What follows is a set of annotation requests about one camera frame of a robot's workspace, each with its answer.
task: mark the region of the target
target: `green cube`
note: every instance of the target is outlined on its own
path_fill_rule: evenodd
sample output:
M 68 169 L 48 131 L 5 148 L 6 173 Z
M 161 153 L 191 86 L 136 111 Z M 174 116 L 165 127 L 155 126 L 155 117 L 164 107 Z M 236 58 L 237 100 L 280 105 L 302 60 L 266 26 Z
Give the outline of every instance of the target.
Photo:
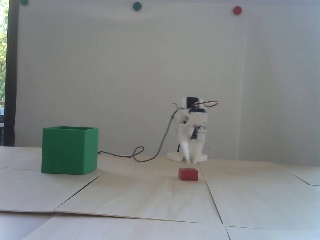
M 97 168 L 98 128 L 49 127 L 42 133 L 42 173 L 85 175 Z

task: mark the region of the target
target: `teal dot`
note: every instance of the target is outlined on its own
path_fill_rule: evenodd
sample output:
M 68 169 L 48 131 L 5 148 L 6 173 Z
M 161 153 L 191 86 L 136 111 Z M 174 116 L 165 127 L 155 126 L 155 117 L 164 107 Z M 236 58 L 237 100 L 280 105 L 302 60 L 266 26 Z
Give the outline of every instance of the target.
M 29 0 L 21 0 L 21 4 L 22 4 L 23 6 L 26 6 L 26 5 L 29 4 Z
M 142 8 L 141 3 L 135 2 L 135 3 L 133 4 L 133 9 L 134 9 L 134 10 L 139 11 L 141 8 Z

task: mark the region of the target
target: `white wall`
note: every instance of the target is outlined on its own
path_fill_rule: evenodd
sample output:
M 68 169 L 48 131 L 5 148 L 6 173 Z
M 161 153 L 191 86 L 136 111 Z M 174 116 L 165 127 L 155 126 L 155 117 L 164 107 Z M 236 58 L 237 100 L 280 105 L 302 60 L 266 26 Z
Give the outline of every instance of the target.
M 243 5 L 236 17 L 234 4 L 131 4 L 20 8 L 17 146 L 41 146 L 43 127 L 96 126 L 100 150 L 151 155 L 171 103 L 199 96 L 220 101 L 209 110 L 214 158 L 320 165 L 319 8 Z M 176 147 L 172 128 L 161 154 Z
M 246 14 L 239 159 L 320 165 L 320 9 Z
M 41 146 L 42 128 L 96 126 L 99 149 L 154 154 L 173 102 L 209 110 L 214 157 L 236 159 L 245 15 L 233 5 L 33 0 L 20 8 L 16 145 Z M 170 131 L 161 154 L 175 151 Z

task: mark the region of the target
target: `humanoid robot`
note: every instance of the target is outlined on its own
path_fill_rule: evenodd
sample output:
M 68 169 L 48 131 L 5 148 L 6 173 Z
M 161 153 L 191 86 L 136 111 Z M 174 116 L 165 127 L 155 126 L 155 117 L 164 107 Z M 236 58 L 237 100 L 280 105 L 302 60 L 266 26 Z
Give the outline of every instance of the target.
M 207 133 L 208 113 L 206 108 L 217 104 L 218 101 L 203 102 L 202 99 L 193 97 L 182 99 L 182 116 L 177 127 L 180 147 L 177 152 L 168 153 L 168 159 L 185 161 L 187 164 L 197 164 L 208 159 L 208 156 L 202 153 Z

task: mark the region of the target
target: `green foliage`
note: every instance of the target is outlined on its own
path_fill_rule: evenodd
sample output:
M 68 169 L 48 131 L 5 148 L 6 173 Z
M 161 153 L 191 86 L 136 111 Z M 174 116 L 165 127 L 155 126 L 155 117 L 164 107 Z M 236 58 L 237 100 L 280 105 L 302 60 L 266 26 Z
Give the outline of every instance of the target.
M 9 0 L 0 0 L 0 101 L 4 101 Z

